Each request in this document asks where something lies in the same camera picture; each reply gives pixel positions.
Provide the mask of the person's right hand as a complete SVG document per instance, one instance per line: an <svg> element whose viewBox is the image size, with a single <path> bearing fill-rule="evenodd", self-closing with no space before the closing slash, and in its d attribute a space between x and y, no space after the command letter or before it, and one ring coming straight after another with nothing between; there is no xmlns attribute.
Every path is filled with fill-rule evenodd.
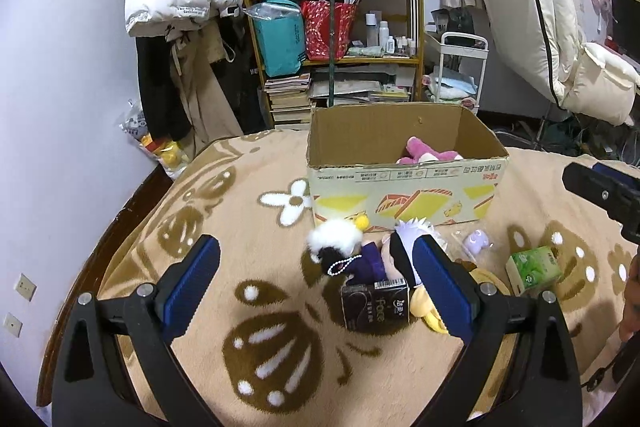
<svg viewBox="0 0 640 427"><path fill-rule="evenodd" d="M626 343L640 329L639 255L635 255L631 261L624 298L625 306L622 321L618 325L618 332L620 333L620 340Z"/></svg>

